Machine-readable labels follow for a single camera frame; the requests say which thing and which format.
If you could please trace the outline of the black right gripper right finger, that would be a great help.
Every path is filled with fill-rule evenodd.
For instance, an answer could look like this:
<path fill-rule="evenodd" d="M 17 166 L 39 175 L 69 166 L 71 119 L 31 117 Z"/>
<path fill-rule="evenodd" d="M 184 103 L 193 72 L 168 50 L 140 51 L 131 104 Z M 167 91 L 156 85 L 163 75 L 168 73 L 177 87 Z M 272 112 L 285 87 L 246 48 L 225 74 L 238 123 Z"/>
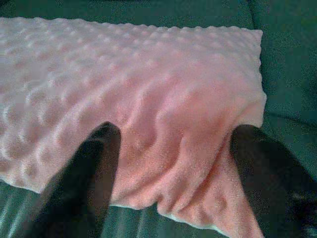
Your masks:
<path fill-rule="evenodd" d="M 242 124 L 232 132 L 230 154 L 264 237 L 317 236 L 317 182 L 285 145 Z"/>

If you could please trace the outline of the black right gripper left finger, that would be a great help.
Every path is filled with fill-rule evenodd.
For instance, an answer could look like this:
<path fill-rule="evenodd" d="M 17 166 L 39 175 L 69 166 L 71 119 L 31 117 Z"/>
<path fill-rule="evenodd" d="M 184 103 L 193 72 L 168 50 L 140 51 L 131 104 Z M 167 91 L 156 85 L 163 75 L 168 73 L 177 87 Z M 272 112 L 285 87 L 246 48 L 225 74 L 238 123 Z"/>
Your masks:
<path fill-rule="evenodd" d="M 105 122 L 48 182 L 24 222 L 26 238 L 99 238 L 110 204 L 121 134 Z"/>

